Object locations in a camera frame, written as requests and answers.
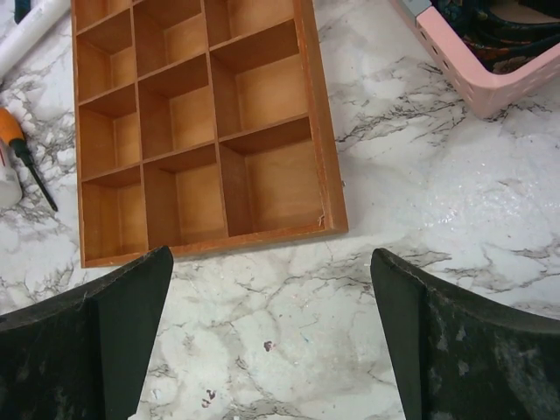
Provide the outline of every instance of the white marble surface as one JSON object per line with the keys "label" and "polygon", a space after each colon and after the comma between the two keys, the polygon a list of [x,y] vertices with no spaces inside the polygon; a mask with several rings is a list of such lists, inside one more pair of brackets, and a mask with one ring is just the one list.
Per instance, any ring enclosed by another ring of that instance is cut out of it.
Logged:
{"label": "white marble surface", "polygon": [[[11,8],[0,1],[0,35]],[[377,247],[560,319],[560,80],[481,121],[386,0],[316,9],[351,231],[178,262],[136,420],[403,420],[368,274]],[[0,89],[60,208],[18,167],[0,313],[107,272],[79,262],[71,53],[66,18]]]}

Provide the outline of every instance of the pink plastic container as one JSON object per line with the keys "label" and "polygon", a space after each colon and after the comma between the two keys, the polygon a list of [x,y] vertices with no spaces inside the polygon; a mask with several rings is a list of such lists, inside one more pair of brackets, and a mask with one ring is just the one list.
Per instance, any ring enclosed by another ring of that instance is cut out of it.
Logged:
{"label": "pink plastic container", "polygon": [[509,74],[488,72],[431,5],[390,0],[472,112],[486,118],[560,74],[560,44]]}

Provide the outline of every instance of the wooden tray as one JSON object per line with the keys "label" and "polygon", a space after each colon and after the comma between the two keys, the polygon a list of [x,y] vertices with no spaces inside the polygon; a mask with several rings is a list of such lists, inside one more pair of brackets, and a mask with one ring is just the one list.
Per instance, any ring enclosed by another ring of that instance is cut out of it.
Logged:
{"label": "wooden tray", "polygon": [[73,0],[84,267],[347,231],[311,0]]}

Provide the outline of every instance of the tray compartment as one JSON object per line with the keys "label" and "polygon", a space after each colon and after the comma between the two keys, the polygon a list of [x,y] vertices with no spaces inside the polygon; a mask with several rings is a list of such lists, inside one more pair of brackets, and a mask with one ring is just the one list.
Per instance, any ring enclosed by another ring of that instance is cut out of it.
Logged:
{"label": "tray compartment", "polygon": [[144,0],[134,6],[134,19],[140,76],[207,49],[200,0]]}
{"label": "tray compartment", "polygon": [[221,142],[220,161],[230,236],[321,223],[307,115]]}
{"label": "tray compartment", "polygon": [[214,140],[206,56],[140,80],[139,100],[145,158]]}
{"label": "tray compartment", "polygon": [[210,46],[294,17],[292,0],[205,0]]}
{"label": "tray compartment", "polygon": [[215,145],[144,165],[150,248],[227,236]]}
{"label": "tray compartment", "polygon": [[293,21],[212,50],[211,67],[219,137],[307,111]]}
{"label": "tray compartment", "polygon": [[76,53],[80,102],[134,82],[136,64],[130,10],[81,33]]}
{"label": "tray compartment", "polygon": [[84,179],[140,161],[134,85],[82,104],[78,114]]}
{"label": "tray compartment", "polygon": [[130,7],[130,0],[74,0],[76,29],[81,31]]}
{"label": "tray compartment", "polygon": [[146,252],[146,218],[140,167],[81,185],[86,261]]}

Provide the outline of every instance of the white bottle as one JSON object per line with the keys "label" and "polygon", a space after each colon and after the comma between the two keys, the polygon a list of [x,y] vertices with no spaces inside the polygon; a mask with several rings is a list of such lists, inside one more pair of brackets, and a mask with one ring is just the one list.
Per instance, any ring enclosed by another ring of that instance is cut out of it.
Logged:
{"label": "white bottle", "polygon": [[10,165],[4,142],[0,140],[0,208],[16,205],[21,195],[18,175]]}

